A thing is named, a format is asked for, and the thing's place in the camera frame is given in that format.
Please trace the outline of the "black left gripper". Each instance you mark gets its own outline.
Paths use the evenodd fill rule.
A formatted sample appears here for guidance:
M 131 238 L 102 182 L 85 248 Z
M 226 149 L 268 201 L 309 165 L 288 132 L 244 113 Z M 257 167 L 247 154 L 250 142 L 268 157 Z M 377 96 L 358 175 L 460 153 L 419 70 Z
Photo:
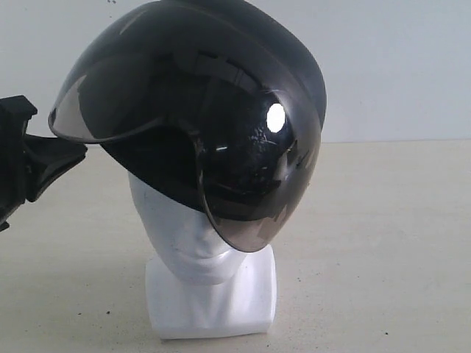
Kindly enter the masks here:
M 25 135 L 37 108 L 24 95 L 1 99 L 1 230 L 25 200 L 36 202 L 59 177 L 85 159 L 88 148 L 62 138 Z

